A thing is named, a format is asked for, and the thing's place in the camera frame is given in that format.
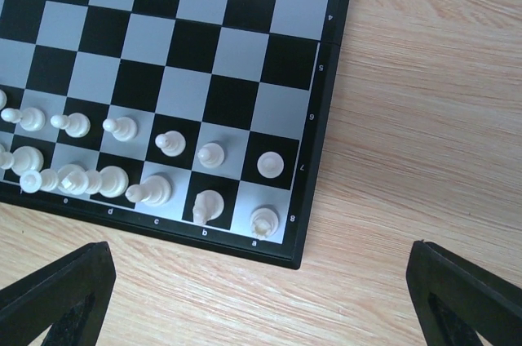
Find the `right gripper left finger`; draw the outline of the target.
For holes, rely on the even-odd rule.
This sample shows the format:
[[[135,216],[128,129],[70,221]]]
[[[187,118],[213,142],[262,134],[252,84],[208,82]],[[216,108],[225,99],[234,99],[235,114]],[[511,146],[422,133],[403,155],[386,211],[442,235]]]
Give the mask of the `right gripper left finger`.
[[[95,345],[116,281],[107,242],[92,242],[1,289],[1,344]]]

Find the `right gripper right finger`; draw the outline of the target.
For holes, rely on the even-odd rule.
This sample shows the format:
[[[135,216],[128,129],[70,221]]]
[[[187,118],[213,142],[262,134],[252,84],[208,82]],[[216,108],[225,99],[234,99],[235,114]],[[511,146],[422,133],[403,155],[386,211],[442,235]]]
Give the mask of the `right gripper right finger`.
[[[428,345],[521,344],[521,289],[434,242],[416,241],[406,269]]]

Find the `white king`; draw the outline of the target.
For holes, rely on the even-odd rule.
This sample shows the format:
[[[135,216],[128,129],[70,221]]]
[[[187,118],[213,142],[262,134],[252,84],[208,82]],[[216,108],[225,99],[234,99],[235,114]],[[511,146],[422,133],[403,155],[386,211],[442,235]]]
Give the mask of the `white king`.
[[[89,179],[82,167],[67,164],[58,171],[45,169],[42,171],[26,171],[20,177],[20,187],[25,193],[37,191],[50,192],[59,189],[63,193],[83,194],[89,185]]]

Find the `white queen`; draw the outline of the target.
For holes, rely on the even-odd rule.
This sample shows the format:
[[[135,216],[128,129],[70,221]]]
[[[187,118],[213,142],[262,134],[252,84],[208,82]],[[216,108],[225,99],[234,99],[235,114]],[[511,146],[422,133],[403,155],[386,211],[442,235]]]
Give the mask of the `white queen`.
[[[86,185],[82,193],[100,194],[114,198],[121,196],[129,184],[128,174],[119,166],[106,166],[101,171],[89,170],[84,173]]]

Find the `white bishop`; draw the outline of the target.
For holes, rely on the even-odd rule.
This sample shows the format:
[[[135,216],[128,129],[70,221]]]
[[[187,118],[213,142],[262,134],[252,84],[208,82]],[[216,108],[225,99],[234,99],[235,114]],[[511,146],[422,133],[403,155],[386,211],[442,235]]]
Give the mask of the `white bishop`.
[[[131,185],[126,190],[125,197],[129,202],[161,206],[169,201],[172,191],[172,185],[166,178],[151,175],[143,183]]]

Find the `white knight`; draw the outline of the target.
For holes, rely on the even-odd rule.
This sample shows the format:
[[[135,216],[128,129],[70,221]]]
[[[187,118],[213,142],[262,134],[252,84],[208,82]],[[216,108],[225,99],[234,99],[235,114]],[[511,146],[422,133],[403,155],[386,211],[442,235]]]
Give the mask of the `white knight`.
[[[193,223],[204,225],[210,220],[217,219],[224,210],[223,196],[214,190],[205,190],[196,195],[192,208]]]

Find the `white pawn row seven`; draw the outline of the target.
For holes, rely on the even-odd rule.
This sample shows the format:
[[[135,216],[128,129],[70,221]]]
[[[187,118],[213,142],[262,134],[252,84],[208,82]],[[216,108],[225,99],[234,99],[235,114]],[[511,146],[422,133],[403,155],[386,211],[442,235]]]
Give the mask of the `white pawn row seven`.
[[[225,152],[220,144],[209,142],[198,150],[197,158],[203,167],[214,169],[223,164]]]
[[[269,151],[263,153],[257,161],[257,169],[267,179],[278,177],[284,170],[285,162],[279,153]]]
[[[0,90],[0,109],[3,109],[7,104],[7,95],[3,90]]]
[[[26,131],[40,131],[46,123],[46,116],[41,109],[28,107],[24,110],[5,108],[1,112],[5,122],[19,124]]]
[[[130,141],[138,134],[136,121],[129,117],[106,118],[102,123],[102,127],[105,131],[111,133],[115,140],[120,142]]]
[[[177,157],[185,150],[186,139],[178,131],[167,131],[156,136],[155,145],[167,157]]]
[[[66,134],[73,138],[85,136],[91,128],[89,118],[83,113],[54,115],[51,117],[50,123],[54,128],[65,130]]]

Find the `folding black white chessboard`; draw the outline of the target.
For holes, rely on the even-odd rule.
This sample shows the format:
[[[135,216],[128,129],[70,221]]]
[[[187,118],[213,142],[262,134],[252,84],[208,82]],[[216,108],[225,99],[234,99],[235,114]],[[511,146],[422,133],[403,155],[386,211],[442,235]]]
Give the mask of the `folding black white chessboard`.
[[[46,169],[119,166],[130,184],[160,175],[172,185],[158,207],[124,196],[25,193],[1,173],[5,203],[121,228],[287,268],[303,256],[349,0],[1,0],[1,90],[7,107],[47,118],[83,113],[89,132],[73,138],[2,122],[1,144],[38,149]],[[136,121],[127,142],[106,118]],[[167,157],[157,135],[178,131],[185,150]],[[201,165],[209,142],[221,166]],[[282,173],[267,179],[259,157],[279,153]],[[224,210],[193,223],[196,195],[214,190]],[[279,228],[250,232],[250,215],[272,205]]]

